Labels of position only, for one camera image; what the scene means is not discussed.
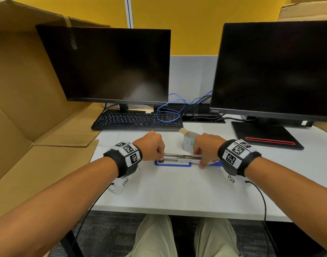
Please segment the black computer monitor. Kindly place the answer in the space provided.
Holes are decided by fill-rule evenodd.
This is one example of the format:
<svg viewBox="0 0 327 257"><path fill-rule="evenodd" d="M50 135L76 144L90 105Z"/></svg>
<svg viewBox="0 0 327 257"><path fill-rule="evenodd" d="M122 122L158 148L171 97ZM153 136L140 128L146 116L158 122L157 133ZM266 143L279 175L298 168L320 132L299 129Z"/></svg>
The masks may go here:
<svg viewBox="0 0 327 257"><path fill-rule="evenodd" d="M37 25L67 101L163 105L170 29Z"/></svg>

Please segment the black wristband with marker tags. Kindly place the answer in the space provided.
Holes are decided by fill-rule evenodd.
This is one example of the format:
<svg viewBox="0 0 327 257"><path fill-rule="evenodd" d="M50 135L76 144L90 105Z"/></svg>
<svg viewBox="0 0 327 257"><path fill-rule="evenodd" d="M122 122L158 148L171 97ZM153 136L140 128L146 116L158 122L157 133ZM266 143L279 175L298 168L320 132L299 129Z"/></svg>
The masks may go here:
<svg viewBox="0 0 327 257"><path fill-rule="evenodd" d="M142 151L131 142L119 142L109 148L103 156L114 160L118 167L118 178L132 175L143 159Z"/></svg>
<svg viewBox="0 0 327 257"><path fill-rule="evenodd" d="M229 175L242 177L245 177L244 171L254 159L261 157L261 153L243 139L224 142L219 147L217 155Z"/></svg>

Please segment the person's leg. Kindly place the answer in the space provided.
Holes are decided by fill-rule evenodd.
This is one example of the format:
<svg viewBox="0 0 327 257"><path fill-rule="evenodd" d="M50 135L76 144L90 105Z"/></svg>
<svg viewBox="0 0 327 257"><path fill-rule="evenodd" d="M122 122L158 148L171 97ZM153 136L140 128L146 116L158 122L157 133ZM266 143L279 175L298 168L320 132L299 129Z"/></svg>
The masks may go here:
<svg viewBox="0 0 327 257"><path fill-rule="evenodd" d="M132 250L125 257L178 257L170 217L147 214L136 231Z"/></svg>
<svg viewBox="0 0 327 257"><path fill-rule="evenodd" d="M237 236L228 219L201 218L194 236L196 257L241 257Z"/></svg>

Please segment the flat black dock box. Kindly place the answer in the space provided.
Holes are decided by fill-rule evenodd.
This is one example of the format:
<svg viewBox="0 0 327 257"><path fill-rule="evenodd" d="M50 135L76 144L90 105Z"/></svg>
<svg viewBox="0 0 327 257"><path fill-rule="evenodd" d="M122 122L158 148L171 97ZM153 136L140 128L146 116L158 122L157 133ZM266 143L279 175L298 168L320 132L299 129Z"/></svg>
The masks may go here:
<svg viewBox="0 0 327 257"><path fill-rule="evenodd" d="M207 103L188 106L182 111L181 118L183 122L226 123L221 114L210 112L210 105Z"/></svg>

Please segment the small cardboard box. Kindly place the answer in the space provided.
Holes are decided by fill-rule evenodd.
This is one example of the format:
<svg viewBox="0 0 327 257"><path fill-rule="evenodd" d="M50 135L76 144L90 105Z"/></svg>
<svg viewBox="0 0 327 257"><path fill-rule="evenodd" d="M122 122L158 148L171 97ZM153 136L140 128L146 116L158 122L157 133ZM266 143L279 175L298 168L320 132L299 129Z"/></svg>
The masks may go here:
<svg viewBox="0 0 327 257"><path fill-rule="evenodd" d="M277 21L327 21L327 1L285 5Z"/></svg>

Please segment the black monitor with red-striped base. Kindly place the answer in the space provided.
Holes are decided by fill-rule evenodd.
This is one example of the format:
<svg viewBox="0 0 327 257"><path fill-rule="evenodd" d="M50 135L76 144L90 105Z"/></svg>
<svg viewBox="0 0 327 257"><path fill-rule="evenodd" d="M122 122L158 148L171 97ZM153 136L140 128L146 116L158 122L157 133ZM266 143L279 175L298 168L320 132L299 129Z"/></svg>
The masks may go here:
<svg viewBox="0 0 327 257"><path fill-rule="evenodd" d="M210 112L251 145L303 150L288 122L327 122L327 21L225 23Z"/></svg>

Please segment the black keyboard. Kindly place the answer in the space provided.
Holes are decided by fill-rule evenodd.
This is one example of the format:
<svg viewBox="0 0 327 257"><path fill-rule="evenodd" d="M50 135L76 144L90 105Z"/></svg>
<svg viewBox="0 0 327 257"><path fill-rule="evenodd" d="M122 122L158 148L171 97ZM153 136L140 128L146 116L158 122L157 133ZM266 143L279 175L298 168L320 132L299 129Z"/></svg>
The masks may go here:
<svg viewBox="0 0 327 257"><path fill-rule="evenodd" d="M183 128L180 116L173 113L146 113L145 111L121 112L107 109L91 126L92 130L153 130L179 131Z"/></svg>

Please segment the grey divider panel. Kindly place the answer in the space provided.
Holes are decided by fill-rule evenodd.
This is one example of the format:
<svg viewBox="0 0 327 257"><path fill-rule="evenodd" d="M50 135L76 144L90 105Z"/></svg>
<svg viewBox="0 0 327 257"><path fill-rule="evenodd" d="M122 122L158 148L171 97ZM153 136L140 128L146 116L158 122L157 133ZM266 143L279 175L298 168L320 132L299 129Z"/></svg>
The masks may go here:
<svg viewBox="0 0 327 257"><path fill-rule="evenodd" d="M212 90L218 56L170 56L169 101L191 103Z"/></svg>

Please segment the person's left forearm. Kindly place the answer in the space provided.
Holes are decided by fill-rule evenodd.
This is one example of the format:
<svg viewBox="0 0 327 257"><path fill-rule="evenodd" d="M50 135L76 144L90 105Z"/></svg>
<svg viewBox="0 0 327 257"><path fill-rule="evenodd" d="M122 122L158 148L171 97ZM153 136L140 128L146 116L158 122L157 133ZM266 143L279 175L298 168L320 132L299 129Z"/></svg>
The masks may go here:
<svg viewBox="0 0 327 257"><path fill-rule="evenodd" d="M43 257L118 174L114 160L100 158L0 217L0 257Z"/></svg>

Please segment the person's left leg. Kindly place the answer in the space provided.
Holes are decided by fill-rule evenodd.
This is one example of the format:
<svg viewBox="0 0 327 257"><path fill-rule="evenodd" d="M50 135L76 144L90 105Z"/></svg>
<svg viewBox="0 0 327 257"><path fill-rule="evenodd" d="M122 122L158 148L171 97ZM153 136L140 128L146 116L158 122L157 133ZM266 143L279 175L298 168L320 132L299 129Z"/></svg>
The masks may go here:
<svg viewBox="0 0 327 257"><path fill-rule="evenodd" d="M132 250L125 257L178 257L170 217L147 214L136 231Z"/></svg>

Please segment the white partition post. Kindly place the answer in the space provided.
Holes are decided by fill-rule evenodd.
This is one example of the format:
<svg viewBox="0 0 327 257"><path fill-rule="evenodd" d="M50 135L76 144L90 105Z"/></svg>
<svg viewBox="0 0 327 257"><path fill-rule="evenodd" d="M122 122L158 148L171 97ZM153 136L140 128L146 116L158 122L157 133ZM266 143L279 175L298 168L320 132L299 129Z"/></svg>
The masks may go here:
<svg viewBox="0 0 327 257"><path fill-rule="evenodd" d="M125 4L125 12L126 12L126 18L127 18L127 27L129 29L133 29L134 23L133 23L131 0L124 0L124 4Z"/></svg>

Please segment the small green staple box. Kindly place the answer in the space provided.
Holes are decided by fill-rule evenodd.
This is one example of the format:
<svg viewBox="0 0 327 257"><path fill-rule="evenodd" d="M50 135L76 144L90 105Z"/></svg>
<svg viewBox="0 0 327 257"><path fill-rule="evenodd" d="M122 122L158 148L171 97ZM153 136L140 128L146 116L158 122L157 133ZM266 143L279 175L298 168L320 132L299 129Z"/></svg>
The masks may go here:
<svg viewBox="0 0 327 257"><path fill-rule="evenodd" d="M194 152L193 146L194 146L194 143L195 143L195 139L196 139L196 137L201 136L201 134L198 134L198 133L195 133L195 132L192 132L192 131L188 131L185 128L179 129L179 132L184 135L183 150L188 152L188 153L193 154L193 152Z"/></svg>

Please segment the person's left hand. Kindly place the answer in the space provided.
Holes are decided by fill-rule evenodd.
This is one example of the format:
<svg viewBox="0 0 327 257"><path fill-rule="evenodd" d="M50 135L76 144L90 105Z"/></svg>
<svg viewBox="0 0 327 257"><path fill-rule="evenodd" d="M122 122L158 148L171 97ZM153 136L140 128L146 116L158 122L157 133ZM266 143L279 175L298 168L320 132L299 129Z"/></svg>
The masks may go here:
<svg viewBox="0 0 327 257"><path fill-rule="evenodd" d="M153 130L135 140L132 144L137 146L142 152L142 161L157 160L157 147L165 146L161 134L158 134Z"/></svg>

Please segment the person's right leg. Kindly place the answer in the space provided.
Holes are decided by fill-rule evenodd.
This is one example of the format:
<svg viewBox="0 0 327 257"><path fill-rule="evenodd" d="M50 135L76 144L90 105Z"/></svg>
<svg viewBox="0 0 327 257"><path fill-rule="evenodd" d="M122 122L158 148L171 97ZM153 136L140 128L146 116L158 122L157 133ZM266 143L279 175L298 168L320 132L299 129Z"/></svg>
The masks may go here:
<svg viewBox="0 0 327 257"><path fill-rule="evenodd" d="M241 257L237 236L228 219L201 218L194 236L196 257Z"/></svg>

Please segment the blue and silver stapler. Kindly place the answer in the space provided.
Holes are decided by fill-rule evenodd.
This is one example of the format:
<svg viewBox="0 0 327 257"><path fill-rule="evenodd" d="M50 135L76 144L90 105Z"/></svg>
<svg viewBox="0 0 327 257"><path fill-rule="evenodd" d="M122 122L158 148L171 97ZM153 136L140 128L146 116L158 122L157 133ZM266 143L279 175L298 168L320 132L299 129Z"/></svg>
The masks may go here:
<svg viewBox="0 0 327 257"><path fill-rule="evenodd" d="M159 167L192 167L192 165L198 165L202 155L177 155L177 154L165 154L163 160L156 160L154 164Z"/></svg>

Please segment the person's right hand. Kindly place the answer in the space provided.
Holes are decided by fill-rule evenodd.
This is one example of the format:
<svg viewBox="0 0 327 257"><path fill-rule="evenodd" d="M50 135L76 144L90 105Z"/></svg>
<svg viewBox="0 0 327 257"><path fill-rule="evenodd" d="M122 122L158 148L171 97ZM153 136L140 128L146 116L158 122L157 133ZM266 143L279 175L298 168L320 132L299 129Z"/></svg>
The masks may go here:
<svg viewBox="0 0 327 257"><path fill-rule="evenodd" d="M226 140L218 135L203 133L195 139L193 154L207 157L208 163L215 162L219 160L218 150L225 142Z"/></svg>

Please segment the large open cardboard box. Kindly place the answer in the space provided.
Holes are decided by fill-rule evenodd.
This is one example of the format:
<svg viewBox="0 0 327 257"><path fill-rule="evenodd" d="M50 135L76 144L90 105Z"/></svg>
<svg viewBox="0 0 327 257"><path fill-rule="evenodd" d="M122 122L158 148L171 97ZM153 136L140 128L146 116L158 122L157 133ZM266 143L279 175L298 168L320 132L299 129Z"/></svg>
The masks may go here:
<svg viewBox="0 0 327 257"><path fill-rule="evenodd" d="M97 103L68 102L36 26L110 28L0 0L0 217L89 163Z"/></svg>

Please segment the person's right forearm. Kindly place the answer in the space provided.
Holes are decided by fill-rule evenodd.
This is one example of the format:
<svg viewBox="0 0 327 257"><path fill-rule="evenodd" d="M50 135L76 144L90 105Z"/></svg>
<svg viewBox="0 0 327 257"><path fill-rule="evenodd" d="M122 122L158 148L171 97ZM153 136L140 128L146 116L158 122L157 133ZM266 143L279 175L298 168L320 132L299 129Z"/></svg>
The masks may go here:
<svg viewBox="0 0 327 257"><path fill-rule="evenodd" d="M263 157L253 160L245 176L309 237L327 250L327 188Z"/></svg>

